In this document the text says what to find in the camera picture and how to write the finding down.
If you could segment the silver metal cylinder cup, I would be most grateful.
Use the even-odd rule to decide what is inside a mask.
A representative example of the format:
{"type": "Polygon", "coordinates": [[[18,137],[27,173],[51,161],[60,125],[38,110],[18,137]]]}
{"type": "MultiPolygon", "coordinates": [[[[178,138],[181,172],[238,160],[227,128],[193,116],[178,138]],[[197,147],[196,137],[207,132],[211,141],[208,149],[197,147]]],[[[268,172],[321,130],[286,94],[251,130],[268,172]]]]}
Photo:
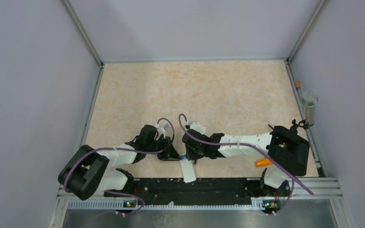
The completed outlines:
{"type": "Polygon", "coordinates": [[[309,126],[315,124],[315,109],[318,101],[318,95],[313,91],[306,91],[301,96],[301,103],[305,112],[305,121],[309,126]]]}

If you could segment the black clamp mount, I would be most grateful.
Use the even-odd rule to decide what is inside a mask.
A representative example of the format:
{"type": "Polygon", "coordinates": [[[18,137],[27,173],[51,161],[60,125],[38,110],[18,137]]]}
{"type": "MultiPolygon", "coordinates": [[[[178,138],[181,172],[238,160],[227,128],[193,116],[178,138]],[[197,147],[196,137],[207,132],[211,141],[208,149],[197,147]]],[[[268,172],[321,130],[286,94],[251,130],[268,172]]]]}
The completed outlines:
{"type": "Polygon", "coordinates": [[[290,127],[290,130],[294,131],[298,128],[303,128],[304,130],[307,130],[310,125],[307,123],[306,120],[301,120],[298,123],[296,122],[296,120],[294,119],[292,122],[292,126],[290,127]]]}

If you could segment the orange carrot toy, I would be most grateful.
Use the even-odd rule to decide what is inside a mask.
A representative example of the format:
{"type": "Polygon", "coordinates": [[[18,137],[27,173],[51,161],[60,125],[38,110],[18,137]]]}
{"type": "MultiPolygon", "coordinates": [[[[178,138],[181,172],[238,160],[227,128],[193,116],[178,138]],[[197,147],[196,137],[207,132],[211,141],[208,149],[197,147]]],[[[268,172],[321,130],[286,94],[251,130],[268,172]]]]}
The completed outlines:
{"type": "Polygon", "coordinates": [[[255,162],[256,167],[265,167],[272,164],[273,164],[272,161],[267,158],[263,158],[255,162]]]}

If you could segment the small cork piece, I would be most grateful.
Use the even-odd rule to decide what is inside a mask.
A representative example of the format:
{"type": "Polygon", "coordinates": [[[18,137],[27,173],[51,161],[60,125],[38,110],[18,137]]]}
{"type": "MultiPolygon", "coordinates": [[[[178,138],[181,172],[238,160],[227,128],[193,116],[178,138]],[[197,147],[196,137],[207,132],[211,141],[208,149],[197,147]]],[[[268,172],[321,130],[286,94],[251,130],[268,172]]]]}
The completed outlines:
{"type": "Polygon", "coordinates": [[[295,85],[295,88],[296,89],[300,89],[301,88],[301,83],[298,80],[294,80],[294,85],[295,85]]]}

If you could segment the white remote control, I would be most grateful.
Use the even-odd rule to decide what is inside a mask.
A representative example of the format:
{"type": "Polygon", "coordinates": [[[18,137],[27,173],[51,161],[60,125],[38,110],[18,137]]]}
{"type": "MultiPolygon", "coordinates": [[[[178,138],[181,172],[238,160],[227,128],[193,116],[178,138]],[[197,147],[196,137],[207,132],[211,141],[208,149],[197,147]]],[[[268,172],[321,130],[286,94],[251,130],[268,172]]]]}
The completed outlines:
{"type": "Polygon", "coordinates": [[[184,158],[180,160],[180,166],[183,174],[183,181],[185,183],[192,183],[196,181],[196,175],[192,161],[184,158]]]}

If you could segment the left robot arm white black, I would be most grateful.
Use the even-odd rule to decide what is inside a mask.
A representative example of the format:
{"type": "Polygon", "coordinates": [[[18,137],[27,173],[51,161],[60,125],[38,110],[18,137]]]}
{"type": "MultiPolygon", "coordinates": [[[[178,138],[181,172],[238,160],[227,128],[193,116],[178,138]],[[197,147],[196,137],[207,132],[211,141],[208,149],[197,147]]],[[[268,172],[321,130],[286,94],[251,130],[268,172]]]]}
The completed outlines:
{"type": "Polygon", "coordinates": [[[178,160],[178,153],[172,145],[174,137],[170,124],[146,124],[133,140],[119,146],[94,149],[83,145],[59,173],[58,182],[65,192],[81,200],[103,194],[106,190],[116,190],[121,196],[128,196],[133,192],[133,177],[121,166],[136,164],[148,155],[178,160]]]}

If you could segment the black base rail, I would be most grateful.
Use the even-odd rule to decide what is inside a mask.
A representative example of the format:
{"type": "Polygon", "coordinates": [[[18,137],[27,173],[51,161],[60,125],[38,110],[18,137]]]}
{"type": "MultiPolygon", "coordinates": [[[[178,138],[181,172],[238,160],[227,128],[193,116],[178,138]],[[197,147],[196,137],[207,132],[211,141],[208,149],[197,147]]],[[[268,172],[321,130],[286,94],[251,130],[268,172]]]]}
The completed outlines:
{"type": "Polygon", "coordinates": [[[146,205],[250,205],[261,197],[287,197],[290,186],[284,181],[275,189],[261,179],[247,178],[200,178],[191,183],[183,179],[140,178],[128,181],[120,192],[138,196],[146,205]]]}

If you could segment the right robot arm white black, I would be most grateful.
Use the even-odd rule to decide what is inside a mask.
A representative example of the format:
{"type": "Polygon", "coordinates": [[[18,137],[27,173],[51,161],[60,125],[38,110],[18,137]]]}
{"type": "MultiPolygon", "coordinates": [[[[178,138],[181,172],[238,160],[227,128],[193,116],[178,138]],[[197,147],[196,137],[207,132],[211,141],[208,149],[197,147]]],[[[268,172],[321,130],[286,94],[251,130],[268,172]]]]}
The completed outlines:
{"type": "Polygon", "coordinates": [[[272,196],[288,179],[310,191],[299,178],[306,175],[310,144],[299,136],[296,128],[275,126],[269,133],[234,136],[214,133],[210,137],[196,128],[189,127],[182,137],[187,148],[187,158],[197,160],[228,158],[234,156],[262,155],[271,161],[266,168],[260,191],[272,196]]]}

